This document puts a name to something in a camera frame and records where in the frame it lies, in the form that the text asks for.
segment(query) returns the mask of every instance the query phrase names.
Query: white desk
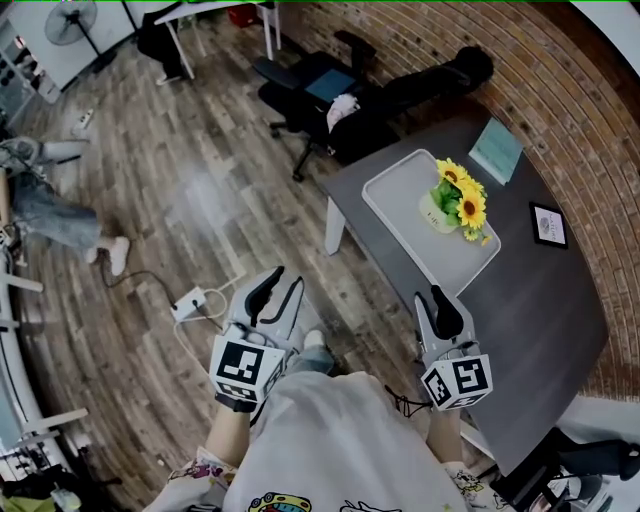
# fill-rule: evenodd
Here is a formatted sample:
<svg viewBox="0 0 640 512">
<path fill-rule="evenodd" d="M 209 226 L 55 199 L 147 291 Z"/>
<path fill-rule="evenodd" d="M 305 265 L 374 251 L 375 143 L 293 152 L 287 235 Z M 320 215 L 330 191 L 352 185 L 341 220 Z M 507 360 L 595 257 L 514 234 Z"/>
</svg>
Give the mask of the white desk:
<svg viewBox="0 0 640 512">
<path fill-rule="evenodd" d="M 179 18 L 184 18 L 185 16 L 193 16 L 201 12 L 215 11 L 217 9 L 226 9 L 227 7 L 233 7 L 235 5 L 246 4 L 246 3 L 258 4 L 258 2 L 183 3 L 182 5 L 180 5 L 180 7 L 176 7 L 170 13 L 167 13 L 162 18 L 158 18 L 156 20 L 156 23 L 155 23 L 156 25 L 160 25 L 161 23 L 164 23 L 165 25 L 167 25 L 167 28 L 171 33 L 171 37 L 173 38 L 173 42 L 176 44 L 176 48 L 178 48 L 178 52 L 180 53 L 180 58 L 182 59 L 182 63 L 184 64 L 184 67 L 187 70 L 187 73 L 189 74 L 189 77 L 191 79 L 195 77 L 195 75 L 193 74 L 193 69 L 191 68 L 189 61 L 187 60 L 184 50 L 180 45 L 180 41 L 178 40 L 176 31 L 174 30 L 170 22 L 173 20 L 177 20 Z M 271 30 L 270 30 L 270 23 L 269 23 L 269 11 L 271 9 L 267 9 L 266 7 L 263 7 L 259 4 L 258 4 L 258 8 L 262 13 L 262 20 L 264 23 L 264 40 L 267 46 L 267 57 L 269 57 L 269 60 L 273 60 L 273 49 L 271 45 Z M 276 29 L 276 48 L 280 50 L 282 48 L 282 41 L 280 39 L 280 10 L 278 7 L 278 2 L 274 2 L 273 10 L 275 11 L 275 27 L 274 28 Z M 197 37 L 198 37 L 198 45 L 200 47 L 200 53 L 204 57 L 206 56 L 204 47 L 200 42 L 200 37 L 199 36 Z"/>
</svg>

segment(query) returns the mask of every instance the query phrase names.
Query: book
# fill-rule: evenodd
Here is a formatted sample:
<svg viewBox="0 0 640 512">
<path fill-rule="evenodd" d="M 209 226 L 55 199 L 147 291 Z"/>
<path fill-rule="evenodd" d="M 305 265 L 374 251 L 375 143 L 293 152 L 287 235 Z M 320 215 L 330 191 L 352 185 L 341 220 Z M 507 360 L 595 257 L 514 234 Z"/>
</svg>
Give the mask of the book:
<svg viewBox="0 0 640 512">
<path fill-rule="evenodd" d="M 494 118 L 487 123 L 469 152 L 469 156 L 500 185 L 511 179 L 521 154 L 520 141 Z"/>
</svg>

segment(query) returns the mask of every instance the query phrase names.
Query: power strip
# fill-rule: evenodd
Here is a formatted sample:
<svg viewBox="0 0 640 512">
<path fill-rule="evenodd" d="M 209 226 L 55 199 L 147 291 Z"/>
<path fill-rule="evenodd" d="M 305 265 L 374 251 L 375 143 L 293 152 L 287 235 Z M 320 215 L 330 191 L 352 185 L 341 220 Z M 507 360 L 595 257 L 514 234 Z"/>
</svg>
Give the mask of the power strip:
<svg viewBox="0 0 640 512">
<path fill-rule="evenodd" d="M 173 305 L 171 314 L 176 322 L 182 322 L 197 308 L 203 306 L 206 301 L 207 298 L 204 296 L 204 291 L 199 286 L 196 286 Z"/>
</svg>

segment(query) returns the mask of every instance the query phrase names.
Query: jeans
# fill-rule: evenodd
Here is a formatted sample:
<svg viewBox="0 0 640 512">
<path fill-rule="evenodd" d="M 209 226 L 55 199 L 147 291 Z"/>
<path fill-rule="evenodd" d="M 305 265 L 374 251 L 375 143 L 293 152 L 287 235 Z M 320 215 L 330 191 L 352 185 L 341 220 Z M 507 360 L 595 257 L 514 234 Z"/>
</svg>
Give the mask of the jeans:
<svg viewBox="0 0 640 512">
<path fill-rule="evenodd" d="M 30 172 L 11 178 L 9 186 L 11 210 L 21 228 L 82 251 L 98 243 L 102 227 L 95 211 L 68 203 Z"/>
<path fill-rule="evenodd" d="M 313 347 L 292 356 L 287 365 L 286 375 L 298 372 L 329 373 L 333 368 L 333 357 L 324 347 Z"/>
</svg>

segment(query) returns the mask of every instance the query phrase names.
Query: flower pot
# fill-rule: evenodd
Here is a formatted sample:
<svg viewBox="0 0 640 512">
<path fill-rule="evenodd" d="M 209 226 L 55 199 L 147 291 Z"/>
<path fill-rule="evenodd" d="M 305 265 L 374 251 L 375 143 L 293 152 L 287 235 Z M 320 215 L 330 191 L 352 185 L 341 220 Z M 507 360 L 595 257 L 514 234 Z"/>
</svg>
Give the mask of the flower pot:
<svg viewBox="0 0 640 512">
<path fill-rule="evenodd" d="M 424 220 L 427 221 L 427 224 L 439 233 L 448 235 L 449 233 L 453 233 L 458 227 L 447 224 L 447 214 L 438 208 L 429 192 L 422 196 L 418 208 Z"/>
</svg>

